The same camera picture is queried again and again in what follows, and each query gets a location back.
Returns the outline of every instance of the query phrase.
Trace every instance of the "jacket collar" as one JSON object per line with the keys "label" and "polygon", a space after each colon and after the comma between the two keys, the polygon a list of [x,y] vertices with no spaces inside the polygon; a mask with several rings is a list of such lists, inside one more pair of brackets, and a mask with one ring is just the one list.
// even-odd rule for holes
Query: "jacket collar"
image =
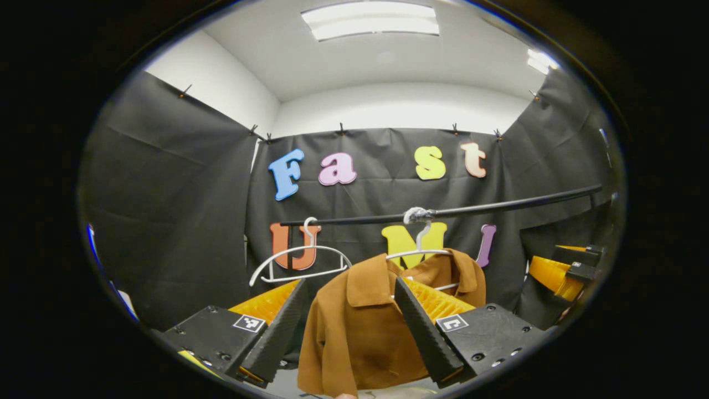
{"label": "jacket collar", "polygon": [[408,277],[427,272],[435,273],[446,267],[455,267],[459,272],[460,281],[452,281],[459,283],[457,292],[469,293],[477,290],[475,261],[465,253],[446,249],[453,253],[453,257],[434,255],[409,270],[401,270],[394,262],[386,260],[386,253],[353,265],[347,272],[347,302],[352,307],[394,303],[391,298],[391,280],[397,275]]}

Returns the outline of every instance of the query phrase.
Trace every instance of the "white wall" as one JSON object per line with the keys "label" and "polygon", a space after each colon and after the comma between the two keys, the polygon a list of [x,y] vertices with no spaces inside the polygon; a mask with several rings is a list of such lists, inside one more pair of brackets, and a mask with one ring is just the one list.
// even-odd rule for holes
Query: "white wall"
{"label": "white wall", "polygon": [[280,102],[231,53],[203,31],[168,49],[144,68],[168,84],[265,136]]}
{"label": "white wall", "polygon": [[387,83],[348,87],[281,104],[273,137],[365,128],[504,133],[532,101],[454,84]]}

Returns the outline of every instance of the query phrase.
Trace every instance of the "white ceiling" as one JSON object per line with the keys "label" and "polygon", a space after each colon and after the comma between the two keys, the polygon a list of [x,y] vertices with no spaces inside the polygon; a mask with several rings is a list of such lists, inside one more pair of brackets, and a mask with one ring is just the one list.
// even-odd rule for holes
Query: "white ceiling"
{"label": "white ceiling", "polygon": [[530,98],[545,76],[527,66],[527,46],[480,19],[460,0],[432,6],[440,36],[356,35],[319,43],[300,12],[346,0],[259,0],[204,31],[281,102],[325,90],[385,82],[463,84]]}

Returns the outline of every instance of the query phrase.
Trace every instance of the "jacket sleeve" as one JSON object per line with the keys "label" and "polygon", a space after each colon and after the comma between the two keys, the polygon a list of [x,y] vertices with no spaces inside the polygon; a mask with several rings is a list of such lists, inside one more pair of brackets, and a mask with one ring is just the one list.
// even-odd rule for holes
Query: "jacket sleeve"
{"label": "jacket sleeve", "polygon": [[316,297],[308,313],[298,360],[298,389],[313,395],[323,394],[323,351],[325,326]]}

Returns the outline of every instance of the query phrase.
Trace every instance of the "white plastic hanger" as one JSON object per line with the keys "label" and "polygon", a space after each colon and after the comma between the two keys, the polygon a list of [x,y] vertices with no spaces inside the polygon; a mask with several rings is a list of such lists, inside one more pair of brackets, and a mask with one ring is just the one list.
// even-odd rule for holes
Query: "white plastic hanger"
{"label": "white plastic hanger", "polygon": [[[311,241],[310,241],[311,245],[297,246],[296,248],[289,248],[284,251],[278,252],[278,253],[274,254],[273,256],[271,256],[270,258],[266,259],[264,261],[264,263],[261,263],[261,265],[258,268],[256,268],[256,271],[251,275],[251,280],[249,280],[250,287],[254,286],[254,283],[256,282],[256,277],[258,277],[259,273],[261,273],[261,270],[263,270],[266,266],[269,266],[269,277],[265,278],[265,277],[261,276],[261,280],[263,280],[267,283],[277,283],[279,281],[298,280],[300,278],[308,278],[308,277],[314,277],[317,275],[336,273],[336,272],[340,272],[340,271],[347,269],[347,267],[352,267],[352,262],[350,262],[350,260],[347,259],[347,257],[342,252],[338,251],[337,249],[331,248],[329,246],[316,245],[316,243],[315,243],[316,237],[314,235],[312,235],[310,230],[308,230],[308,224],[310,224],[310,222],[313,222],[315,220],[317,220],[317,219],[314,217],[309,217],[306,219],[305,223],[303,223],[303,227],[305,228],[305,233],[308,234],[308,236],[311,238]],[[335,270],[323,271],[320,273],[298,275],[295,277],[273,278],[273,260],[275,258],[278,258],[280,255],[283,255],[288,252],[300,251],[300,250],[309,249],[309,248],[325,249],[325,250],[336,252],[336,253],[340,254],[340,268],[335,269]]]}
{"label": "white plastic hanger", "polygon": [[[411,217],[414,216],[414,214],[416,214],[417,212],[424,212],[425,213],[427,211],[425,209],[419,208],[419,207],[414,207],[414,208],[409,209],[408,211],[406,211],[406,213],[403,216],[404,224],[409,224],[411,222]],[[421,230],[421,232],[418,233],[418,235],[416,236],[416,250],[415,251],[394,253],[394,254],[388,255],[386,257],[386,259],[394,259],[394,258],[399,258],[402,256],[417,255],[419,253],[441,253],[443,255],[453,256],[453,253],[451,253],[450,251],[445,251],[442,249],[422,249],[421,248],[421,245],[422,245],[421,241],[423,240],[423,236],[425,236],[429,232],[429,230],[431,230],[431,220],[430,219],[426,220],[426,227],[424,227],[423,230]],[[444,285],[442,287],[436,287],[436,290],[447,290],[448,288],[457,287],[458,285],[459,285],[459,283]]]}

